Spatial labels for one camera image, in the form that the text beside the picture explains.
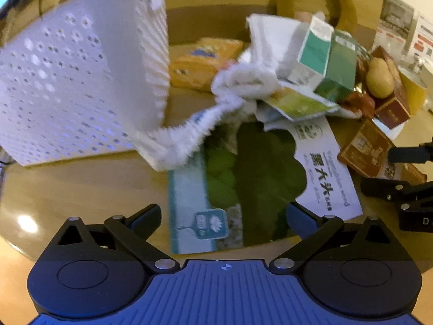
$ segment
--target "green and white box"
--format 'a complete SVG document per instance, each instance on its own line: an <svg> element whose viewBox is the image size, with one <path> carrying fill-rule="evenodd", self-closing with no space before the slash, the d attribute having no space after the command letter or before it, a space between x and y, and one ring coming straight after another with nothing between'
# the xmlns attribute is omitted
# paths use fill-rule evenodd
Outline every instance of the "green and white box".
<svg viewBox="0 0 433 325"><path fill-rule="evenodd" d="M325 77L334 28L313 16L287 80L316 89Z"/></svg>
<svg viewBox="0 0 433 325"><path fill-rule="evenodd" d="M331 44L326 76L315 93L342 103L355 87L357 43L349 33L336 30Z"/></svg>

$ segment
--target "wooden table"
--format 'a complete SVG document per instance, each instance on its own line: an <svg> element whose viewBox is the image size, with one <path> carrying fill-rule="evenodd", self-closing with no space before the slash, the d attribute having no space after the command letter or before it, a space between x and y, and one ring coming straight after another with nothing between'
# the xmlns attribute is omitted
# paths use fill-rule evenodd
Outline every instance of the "wooden table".
<svg viewBox="0 0 433 325"><path fill-rule="evenodd" d="M193 90L172 89L167 109L166 125L177 125L190 114L211 106L213 97ZM358 126L353 120L329 118L340 145L345 144ZM395 141L397 145L418 145L433 137L433 116L421 111L404 127ZM433 179L433 164L421 165L429 180ZM353 174L357 189L360 177ZM70 216L80 216L85 223L101 223L107 217L132 215L151 203L160 204L163 211L161 227L150 242L170 253L168 229L167 174L155 172L136 152L104 155L81 160L24 168L13 165L7 169L0 209L0 234L18 246L31 259L36 259L61 224ZM359 193L364 216L382 218L425 271L433 267L433 234L403 232L398 229L393 206ZM31 216L38 232L26 233L17 223L20 215ZM364 217L354 221L360 222ZM299 241L298 237L219 253L200 258L264 258L271 260ZM183 260L190 256L179 256Z"/></svg>

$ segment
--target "lotus logo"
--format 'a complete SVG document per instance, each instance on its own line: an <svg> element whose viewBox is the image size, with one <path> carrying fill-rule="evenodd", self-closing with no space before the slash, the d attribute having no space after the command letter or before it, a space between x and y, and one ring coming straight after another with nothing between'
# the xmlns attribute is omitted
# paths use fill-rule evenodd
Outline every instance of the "lotus logo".
<svg viewBox="0 0 433 325"><path fill-rule="evenodd" d="M213 232L221 231L222 221L219 217L212 215L211 219L209 220L209 223L211 224L211 229Z"/></svg>

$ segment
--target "perforated basket wall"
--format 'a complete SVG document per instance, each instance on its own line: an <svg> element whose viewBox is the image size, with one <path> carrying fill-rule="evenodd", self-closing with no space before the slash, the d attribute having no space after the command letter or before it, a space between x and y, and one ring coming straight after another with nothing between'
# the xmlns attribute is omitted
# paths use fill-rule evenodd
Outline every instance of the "perforated basket wall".
<svg viewBox="0 0 433 325"><path fill-rule="evenodd" d="M131 150L168 87L164 0L70 0L0 51L0 146L21 165Z"/></svg>

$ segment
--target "potato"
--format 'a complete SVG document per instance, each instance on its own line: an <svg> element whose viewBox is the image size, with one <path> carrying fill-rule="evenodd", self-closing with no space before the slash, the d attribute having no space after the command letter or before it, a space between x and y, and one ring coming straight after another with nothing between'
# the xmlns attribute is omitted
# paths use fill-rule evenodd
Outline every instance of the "potato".
<svg viewBox="0 0 433 325"><path fill-rule="evenodd" d="M378 99L390 96L394 91L392 77L385 60L375 58L370 61L370 69L365 79L371 95Z"/></svg>

